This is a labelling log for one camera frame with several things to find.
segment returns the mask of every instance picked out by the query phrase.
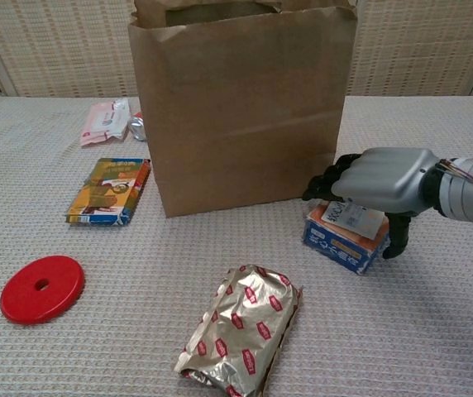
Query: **brown paper bag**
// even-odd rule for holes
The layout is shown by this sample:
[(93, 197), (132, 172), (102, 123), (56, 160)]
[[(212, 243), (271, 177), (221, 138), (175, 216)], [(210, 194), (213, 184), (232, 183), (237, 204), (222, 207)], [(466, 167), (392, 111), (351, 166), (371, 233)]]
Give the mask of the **brown paper bag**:
[(136, 0), (135, 15), (167, 216), (300, 197), (331, 164), (356, 35), (347, 0)]

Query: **white tablecloth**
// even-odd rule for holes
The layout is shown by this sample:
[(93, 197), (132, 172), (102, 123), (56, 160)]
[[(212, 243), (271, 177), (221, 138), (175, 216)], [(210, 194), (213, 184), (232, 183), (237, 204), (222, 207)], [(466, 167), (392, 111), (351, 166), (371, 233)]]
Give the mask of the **white tablecloth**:
[[(221, 396), (172, 367), (227, 269), (246, 263), (304, 286), (269, 396), (473, 395), (472, 224), (424, 213), (408, 250), (365, 276), (302, 245), (299, 200), (165, 219), (151, 176), (129, 226), (72, 227), (65, 210), (98, 158), (148, 155), (131, 136), (80, 148), (96, 102), (0, 98), (0, 293), (51, 254), (86, 274), (49, 323), (0, 312), (0, 395)], [(473, 98), (347, 99), (338, 154), (397, 145), (473, 156)]]

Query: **robotic hand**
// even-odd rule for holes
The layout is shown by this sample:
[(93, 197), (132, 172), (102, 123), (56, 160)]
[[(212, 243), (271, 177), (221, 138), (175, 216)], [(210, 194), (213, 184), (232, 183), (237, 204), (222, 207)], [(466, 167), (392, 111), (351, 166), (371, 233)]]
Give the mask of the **robotic hand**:
[(303, 200), (347, 201), (385, 213), (390, 245), (385, 259), (404, 252), (411, 217), (433, 207), (473, 222), (473, 159), (441, 160), (429, 149), (379, 147), (340, 157), (314, 176)]

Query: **red logo print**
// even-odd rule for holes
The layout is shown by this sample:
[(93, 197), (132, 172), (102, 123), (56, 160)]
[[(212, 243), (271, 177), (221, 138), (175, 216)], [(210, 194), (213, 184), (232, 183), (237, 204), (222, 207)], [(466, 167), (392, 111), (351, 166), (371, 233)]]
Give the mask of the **red logo print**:
[(283, 305), (280, 304), (279, 300), (273, 295), (270, 295), (270, 304), (276, 312), (280, 312), (283, 309)]
[(264, 269), (264, 267), (257, 266), (257, 267), (256, 267), (256, 271), (258, 271), (258, 273), (259, 273), (262, 277), (266, 277), (266, 276), (267, 276), (266, 270)]
[(218, 338), (214, 344), (217, 347), (217, 352), (220, 357), (227, 356), (227, 345), (221, 338)]
[(254, 375), (255, 370), (255, 358), (253, 357), (253, 353), (249, 349), (242, 350), (242, 358), (244, 359), (244, 365), (246, 366), (247, 373), (250, 375)]
[(231, 322), (238, 329), (244, 328), (244, 323), (242, 322), (242, 318), (236, 313), (231, 313)]
[(279, 277), (280, 277), (280, 280), (283, 282), (284, 285), (289, 286), (290, 284), (292, 284), (292, 283), (289, 282), (288, 277), (286, 277), (285, 275), (279, 275)]
[(229, 385), (227, 388), (226, 388), (226, 393), (230, 396), (230, 397), (242, 397), (242, 395), (240, 393), (238, 393), (235, 388), (231, 385)]
[(244, 289), (244, 292), (246, 292), (246, 297), (250, 300), (252, 304), (256, 304), (256, 295), (255, 291), (251, 289), (251, 287), (246, 287)]
[(196, 349), (198, 350), (198, 354), (200, 356), (205, 356), (207, 354), (207, 346), (205, 346), (204, 341), (198, 342), (198, 345), (196, 346)]
[(264, 338), (265, 341), (271, 339), (270, 329), (262, 321), (256, 324), (256, 329), (259, 330), (259, 334)]

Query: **silver foil package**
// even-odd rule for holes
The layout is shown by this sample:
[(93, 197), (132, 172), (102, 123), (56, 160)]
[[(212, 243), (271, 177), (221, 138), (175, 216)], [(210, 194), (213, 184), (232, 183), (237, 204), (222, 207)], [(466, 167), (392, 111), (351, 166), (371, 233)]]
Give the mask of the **silver foil package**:
[(174, 370), (231, 397), (261, 396), (300, 298), (280, 273), (229, 270)]

